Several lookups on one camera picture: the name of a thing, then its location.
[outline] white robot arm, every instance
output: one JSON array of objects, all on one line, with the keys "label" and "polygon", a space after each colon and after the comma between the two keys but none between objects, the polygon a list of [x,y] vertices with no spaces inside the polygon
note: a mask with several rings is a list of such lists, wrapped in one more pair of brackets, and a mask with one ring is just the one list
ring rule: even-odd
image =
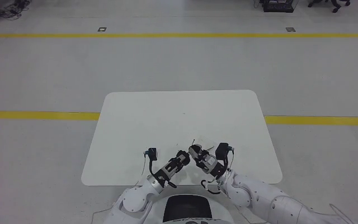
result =
[{"label": "white robot arm", "polygon": [[227,143],[219,145],[216,157],[202,150],[198,144],[189,148],[196,165],[216,177],[218,189],[236,206],[247,207],[254,215],[272,224],[353,223],[344,216],[313,212],[279,188],[227,169],[229,151],[233,151],[233,148]]},{"label": "white robot arm", "polygon": [[176,186],[170,182],[170,179],[190,162],[189,154],[184,151],[179,151],[176,157],[171,158],[165,166],[153,174],[152,162],[157,160],[156,149],[150,148],[146,154],[150,159],[149,171],[151,175],[139,182],[139,186],[134,186],[123,192],[111,208],[104,224],[142,224],[152,208],[152,196],[159,195],[163,191],[166,183],[176,188]]}]

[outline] white tabletop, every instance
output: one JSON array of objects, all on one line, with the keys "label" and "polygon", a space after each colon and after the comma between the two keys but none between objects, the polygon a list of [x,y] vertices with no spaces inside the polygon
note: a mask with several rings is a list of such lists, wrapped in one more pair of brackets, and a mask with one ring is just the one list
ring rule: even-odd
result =
[{"label": "white tabletop", "polygon": [[[158,150],[153,172],[193,139],[203,148],[227,142],[235,148],[232,168],[275,184],[282,172],[256,94],[250,90],[113,92],[106,96],[82,173],[82,183],[134,185],[143,169],[143,152]],[[148,160],[143,177],[149,174]],[[212,179],[195,162],[172,182],[200,184]]]}]

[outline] gray floor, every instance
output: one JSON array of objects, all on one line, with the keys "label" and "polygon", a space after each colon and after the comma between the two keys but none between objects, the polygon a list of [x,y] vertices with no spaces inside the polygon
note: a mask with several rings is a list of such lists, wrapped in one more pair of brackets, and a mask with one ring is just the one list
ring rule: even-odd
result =
[{"label": "gray floor", "polygon": [[[17,21],[0,20],[0,32],[358,32],[357,4],[331,9],[306,1],[277,14],[246,0],[41,0]],[[0,49],[0,110],[100,111],[115,91],[251,89],[265,115],[358,116],[357,39],[0,38]],[[0,120],[1,224],[90,223],[117,199],[125,187],[81,183],[95,128]],[[358,128],[268,129],[283,173],[277,186],[317,211],[331,212],[333,203],[358,221]],[[210,196],[196,186],[162,196],[174,193]],[[214,199],[246,223],[224,197]]]}]

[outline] small black object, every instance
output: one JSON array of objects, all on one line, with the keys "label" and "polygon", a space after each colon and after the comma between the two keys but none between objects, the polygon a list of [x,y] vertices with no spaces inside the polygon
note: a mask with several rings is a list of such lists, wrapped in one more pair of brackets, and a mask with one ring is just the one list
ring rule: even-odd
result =
[{"label": "small black object", "polygon": [[156,148],[149,148],[145,154],[148,155],[149,159],[152,161],[157,161],[157,149]]},{"label": "small black object", "polygon": [[225,160],[228,157],[228,153],[229,153],[229,144],[220,143],[215,151],[216,159]]},{"label": "small black object", "polygon": [[171,186],[172,188],[177,188],[177,186],[175,184],[173,184],[172,182],[168,181],[169,186]]},{"label": "small black object", "polygon": [[100,27],[97,32],[106,32],[107,28],[106,27]]},{"label": "small black object", "polygon": [[292,13],[297,5],[294,2],[295,0],[260,0],[264,12]]}]

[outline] yellow floor line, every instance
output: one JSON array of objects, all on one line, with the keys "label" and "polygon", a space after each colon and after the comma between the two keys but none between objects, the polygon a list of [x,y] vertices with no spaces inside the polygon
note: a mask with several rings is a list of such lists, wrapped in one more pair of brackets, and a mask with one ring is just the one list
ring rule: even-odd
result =
[{"label": "yellow floor line", "polygon": [[0,34],[0,38],[358,38],[358,34],[250,34],[250,33],[144,33],[144,34]]},{"label": "yellow floor line", "polygon": [[265,116],[266,124],[358,125],[358,117],[350,116]]},{"label": "yellow floor line", "polygon": [[[0,111],[0,119],[98,120],[100,113],[50,111]],[[266,124],[357,126],[358,117],[347,116],[265,116]]]},{"label": "yellow floor line", "polygon": [[0,119],[29,120],[98,120],[100,113],[47,112],[47,111],[0,111]]}]

